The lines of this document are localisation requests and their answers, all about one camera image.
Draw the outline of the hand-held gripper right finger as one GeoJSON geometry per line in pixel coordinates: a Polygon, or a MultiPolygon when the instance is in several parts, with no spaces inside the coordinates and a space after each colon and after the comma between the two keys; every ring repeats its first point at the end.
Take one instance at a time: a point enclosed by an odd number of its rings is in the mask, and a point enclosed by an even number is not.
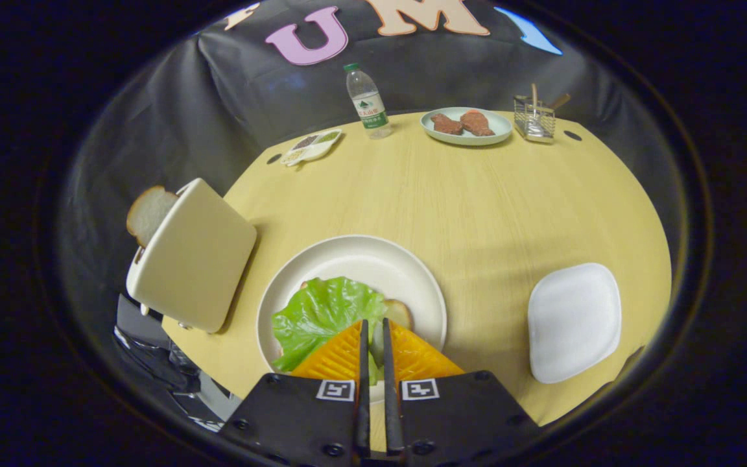
{"type": "Polygon", "coordinates": [[[540,433],[489,370],[463,372],[383,321],[386,455],[400,466],[480,466],[522,454],[540,433]]]}

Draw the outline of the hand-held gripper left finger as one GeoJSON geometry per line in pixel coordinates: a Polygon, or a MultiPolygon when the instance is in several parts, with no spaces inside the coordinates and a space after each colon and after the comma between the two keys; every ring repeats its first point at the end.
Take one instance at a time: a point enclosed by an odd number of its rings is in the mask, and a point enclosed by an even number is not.
{"type": "Polygon", "coordinates": [[[370,457],[368,322],[350,337],[350,377],[267,373],[225,421],[220,437],[266,466],[359,466],[370,457]]]}

